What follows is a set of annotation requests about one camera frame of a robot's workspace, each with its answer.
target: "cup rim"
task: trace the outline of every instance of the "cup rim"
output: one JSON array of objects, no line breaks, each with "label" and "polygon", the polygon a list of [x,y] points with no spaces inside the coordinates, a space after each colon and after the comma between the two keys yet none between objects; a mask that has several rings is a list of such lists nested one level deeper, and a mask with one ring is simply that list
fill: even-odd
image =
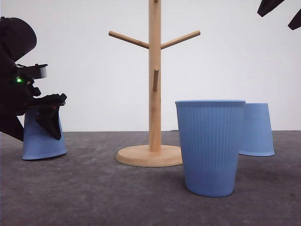
[{"label": "cup rim", "polygon": [[235,105],[243,105],[245,104],[245,100],[178,100],[175,102],[176,105],[178,104],[213,104],[213,105],[230,105],[230,104],[235,104]]}]

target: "white backdrop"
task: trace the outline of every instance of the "white backdrop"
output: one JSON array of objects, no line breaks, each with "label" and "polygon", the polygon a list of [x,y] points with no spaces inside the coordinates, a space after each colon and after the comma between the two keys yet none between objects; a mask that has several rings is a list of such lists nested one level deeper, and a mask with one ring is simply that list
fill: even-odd
[{"label": "white backdrop", "polygon": [[[268,102],[274,130],[301,129],[301,28],[287,25],[300,0],[261,18],[261,0],[162,0],[162,42],[201,36],[162,51],[162,129],[177,129],[174,102]],[[148,51],[108,36],[148,42],[147,0],[1,0],[1,15],[36,32],[18,63],[48,66],[43,95],[66,93],[64,131],[148,130]]]}]

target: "bamboo stand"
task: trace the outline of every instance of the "bamboo stand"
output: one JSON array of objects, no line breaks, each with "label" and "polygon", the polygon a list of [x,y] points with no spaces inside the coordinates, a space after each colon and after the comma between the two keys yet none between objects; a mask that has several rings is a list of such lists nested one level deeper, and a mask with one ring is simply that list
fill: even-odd
[{"label": "bamboo stand", "polygon": [[161,50],[198,35],[200,31],[161,44],[161,0],[149,0],[149,44],[109,31],[109,36],[149,49],[149,145],[121,149],[118,162],[143,167],[182,164],[180,147],[161,145]]}]

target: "blue cup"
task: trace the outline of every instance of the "blue cup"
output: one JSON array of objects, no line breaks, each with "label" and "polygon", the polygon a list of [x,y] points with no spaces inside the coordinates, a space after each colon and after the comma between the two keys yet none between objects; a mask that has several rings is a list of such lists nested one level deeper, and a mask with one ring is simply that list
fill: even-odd
[{"label": "blue cup", "polygon": [[31,109],[25,113],[22,159],[45,159],[65,154],[67,150],[61,122],[60,128],[62,137],[60,140],[57,140],[36,123],[35,120],[38,115],[39,111],[37,109]]},{"label": "blue cup", "polygon": [[246,104],[242,136],[240,154],[250,156],[275,154],[267,103]]},{"label": "blue cup", "polygon": [[233,192],[241,144],[243,100],[176,101],[185,184],[208,197]]}]

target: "upside-down cup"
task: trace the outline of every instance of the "upside-down cup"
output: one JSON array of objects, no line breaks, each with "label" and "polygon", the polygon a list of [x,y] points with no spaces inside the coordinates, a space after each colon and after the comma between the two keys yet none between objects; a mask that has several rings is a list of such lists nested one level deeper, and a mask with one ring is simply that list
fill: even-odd
[{"label": "upside-down cup", "polygon": [[240,154],[250,156],[275,154],[267,103],[246,104],[242,136]]},{"label": "upside-down cup", "polygon": [[37,109],[31,109],[25,113],[22,159],[45,159],[65,154],[67,150],[61,122],[60,129],[62,137],[60,140],[57,140],[36,122],[38,115],[39,111]]},{"label": "upside-down cup", "polygon": [[233,192],[244,100],[176,101],[185,184],[208,197]]}]

